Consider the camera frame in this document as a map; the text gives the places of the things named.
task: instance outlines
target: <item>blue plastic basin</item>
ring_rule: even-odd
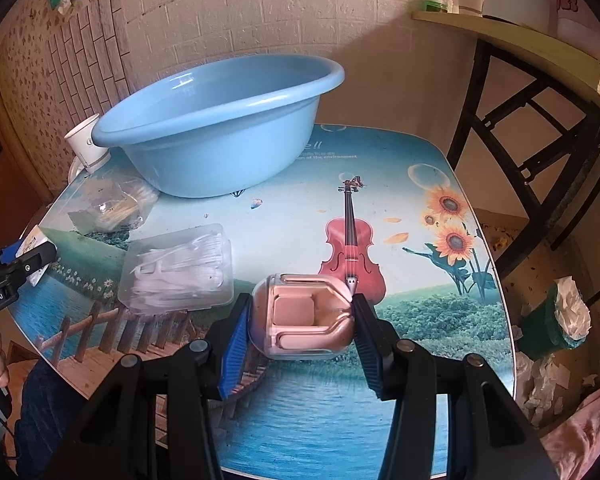
[[[185,70],[109,110],[91,136],[120,146],[149,183],[202,198],[246,189],[304,149],[320,94],[344,70],[322,57],[261,54]]]

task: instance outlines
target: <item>brick wall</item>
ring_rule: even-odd
[[[61,16],[48,0],[17,0],[0,23],[0,93],[18,138],[54,193],[66,186],[74,158],[64,136],[80,117],[101,107],[99,99],[90,100],[94,87],[84,70],[93,69],[94,46],[82,36],[84,13],[89,6],[92,14],[99,11],[97,5],[98,0],[72,0]]]
[[[413,22],[416,0],[122,0],[138,87],[228,56],[301,52],[347,73],[319,118],[424,137],[448,130],[471,41]]]
[[[120,0],[93,0],[49,38],[49,77],[69,126],[106,113],[134,91],[126,79],[132,70],[125,24]]]

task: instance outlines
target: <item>bubble illustration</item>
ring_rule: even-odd
[[[338,175],[338,180],[344,182],[345,180],[352,180],[355,175],[353,173],[341,173]]]
[[[435,187],[451,186],[449,177],[442,170],[429,164],[414,164],[413,166],[409,166],[407,174],[416,186],[427,191]]]
[[[320,127],[325,132],[341,132],[347,129],[346,126],[340,126],[339,124],[321,124]]]

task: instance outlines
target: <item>green trash bin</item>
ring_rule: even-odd
[[[518,323],[522,330],[522,338],[517,341],[518,350],[533,361],[556,350],[577,348],[586,339],[586,337],[572,339],[564,333],[558,320],[555,319],[557,297],[558,286],[554,283],[544,302]]]

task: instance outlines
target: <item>blue gripper pad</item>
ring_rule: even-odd
[[[242,308],[238,321],[235,324],[234,332],[231,334],[224,350],[224,355],[222,356],[218,392],[223,399],[226,399],[231,394],[231,390],[235,388],[236,384],[242,378],[242,369],[249,342],[247,334],[249,307],[250,302],[247,302]]]
[[[364,327],[356,324],[353,341],[356,344],[362,369],[365,373],[366,384],[376,394],[379,394],[382,390],[382,358],[368,330],[365,331]]]
[[[371,323],[374,320],[369,319],[370,315],[373,316],[366,300],[360,295],[356,294],[353,297],[351,306],[353,307],[353,316],[356,320],[356,329],[354,332],[353,341],[356,344],[358,350],[358,356],[362,363],[362,369],[365,373],[366,384],[368,387],[379,394],[382,390],[382,355],[379,352],[378,346],[374,340],[372,333]]]
[[[16,259],[16,253],[18,249],[22,245],[24,240],[18,240],[14,242],[9,247],[5,247],[0,254],[0,263],[2,264],[10,264],[13,260]]]

